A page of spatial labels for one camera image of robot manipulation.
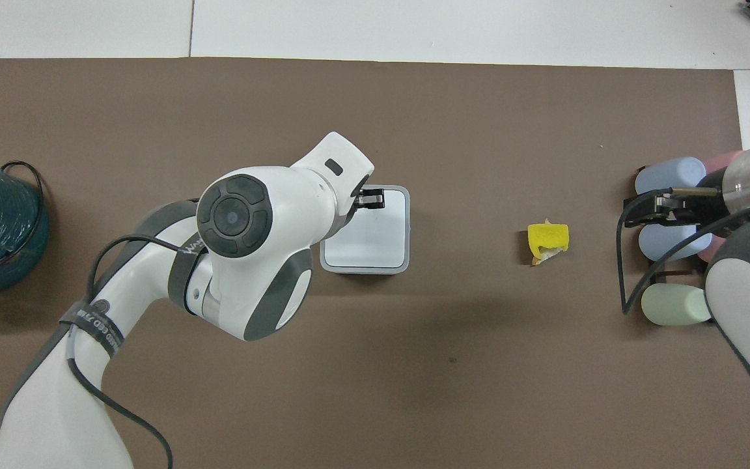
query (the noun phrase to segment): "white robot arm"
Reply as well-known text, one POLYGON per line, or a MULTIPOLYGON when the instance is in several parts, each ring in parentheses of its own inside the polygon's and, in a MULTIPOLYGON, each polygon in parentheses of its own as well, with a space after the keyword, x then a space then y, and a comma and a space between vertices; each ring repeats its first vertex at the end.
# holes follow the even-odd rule
MULTIPOLYGON (((99 388, 108 360, 146 307, 170 298, 245 341, 280 330, 309 286, 309 246, 336 233, 358 208, 383 207, 383 196, 360 196, 373 169, 330 133, 290 168, 227 173, 197 202, 161 207, 134 235, 116 240, 130 242, 101 279, 93 282, 92 273, 86 297, 62 318, 8 399, 0 468, 131 468, 104 403, 148 424, 99 388)), ((171 466, 166 440, 148 430, 171 466)))

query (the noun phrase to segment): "black circular cap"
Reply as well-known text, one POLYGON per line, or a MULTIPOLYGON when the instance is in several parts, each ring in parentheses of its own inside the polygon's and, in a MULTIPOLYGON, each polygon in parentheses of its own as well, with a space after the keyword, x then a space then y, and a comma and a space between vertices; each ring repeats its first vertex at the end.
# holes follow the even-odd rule
POLYGON ((222 199, 214 208, 214 223, 221 234, 236 236, 247 228, 247 205, 234 197, 222 199))

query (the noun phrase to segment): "pastel cylinder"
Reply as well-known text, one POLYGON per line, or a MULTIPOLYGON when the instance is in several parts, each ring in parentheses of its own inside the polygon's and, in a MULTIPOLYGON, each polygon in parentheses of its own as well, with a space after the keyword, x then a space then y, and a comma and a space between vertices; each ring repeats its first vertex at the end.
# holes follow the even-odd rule
POLYGON ((705 164, 705 172, 710 175, 710 173, 714 171, 727 168, 729 164, 741 154, 741 152, 742 150, 724 152, 723 154, 718 154, 717 156, 703 160, 702 162, 705 164))
POLYGON ((636 176, 636 193, 667 187, 696 187, 705 177, 705 164, 686 156, 657 163, 641 170, 636 176))
MULTIPOLYGON (((638 234, 638 247, 650 261, 658 261, 664 253, 667 253, 673 246, 679 244, 687 237, 696 234, 695 225, 685 226, 661 226, 646 225, 638 234)), ((671 261, 682 259, 696 253, 700 253, 711 244, 713 235, 708 233, 698 238, 693 243, 678 250, 671 261)))
POLYGON ((711 318, 705 292, 690 285, 652 284, 641 296, 641 309, 659 326, 689 326, 711 318))
POLYGON ((716 234, 712 235, 711 244, 709 244, 708 247, 703 249, 702 252, 698 254, 699 258, 705 262, 710 263, 711 259, 714 258, 714 255, 717 255, 717 251, 720 249, 723 243, 725 243, 725 238, 720 238, 716 234))

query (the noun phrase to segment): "pink cylinder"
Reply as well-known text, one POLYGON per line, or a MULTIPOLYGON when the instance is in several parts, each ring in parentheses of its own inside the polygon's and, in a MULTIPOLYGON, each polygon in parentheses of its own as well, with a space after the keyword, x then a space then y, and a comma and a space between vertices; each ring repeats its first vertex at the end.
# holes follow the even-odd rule
POLYGON ((724 152, 723 154, 718 154, 717 156, 703 160, 702 162, 705 163, 705 172, 710 175, 710 173, 717 171, 718 169, 727 168, 729 164, 741 154, 741 152, 742 150, 724 152))
POLYGON ((725 238, 720 238, 719 236, 714 234, 711 237, 711 244, 709 244, 708 247, 700 251, 697 255, 703 261, 711 262, 711 259, 714 258, 714 255, 717 255, 717 251, 720 249, 723 243, 725 243, 725 238))

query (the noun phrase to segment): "dark gray button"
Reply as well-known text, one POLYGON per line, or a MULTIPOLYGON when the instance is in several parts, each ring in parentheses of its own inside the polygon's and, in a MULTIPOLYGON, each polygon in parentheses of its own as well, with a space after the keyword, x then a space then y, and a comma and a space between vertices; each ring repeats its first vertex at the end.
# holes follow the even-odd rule
POLYGON ((92 304, 102 314, 106 314, 109 311, 109 302, 107 300, 97 300, 92 304))
POLYGON ((253 178, 247 176, 236 176, 227 181, 227 192, 241 195, 247 200, 248 204, 258 204, 265 199, 265 193, 262 186, 253 178))
POLYGON ((210 221, 211 211, 214 204, 218 200, 218 190, 215 188, 208 190, 204 197, 199 200, 199 208, 196 210, 196 217, 199 219, 199 223, 206 223, 210 221))
POLYGON ((227 236, 236 236, 247 228, 247 205, 235 197, 222 199, 214 208, 216 228, 227 236))
POLYGON ((326 160, 326 167, 330 169, 335 176, 343 174, 343 168, 341 167, 341 165, 337 164, 337 161, 332 160, 331 158, 328 158, 328 160, 326 160))
POLYGON ((236 244, 236 241, 227 240, 212 229, 207 229, 202 233, 202 240, 210 250, 218 255, 225 257, 236 257, 237 255, 238 244, 236 244))
POLYGON ((242 241, 245 246, 253 247, 253 244, 258 243, 259 240, 265 238, 268 224, 268 212, 265 210, 259 210, 253 213, 253 220, 251 220, 251 228, 244 234, 242 241))

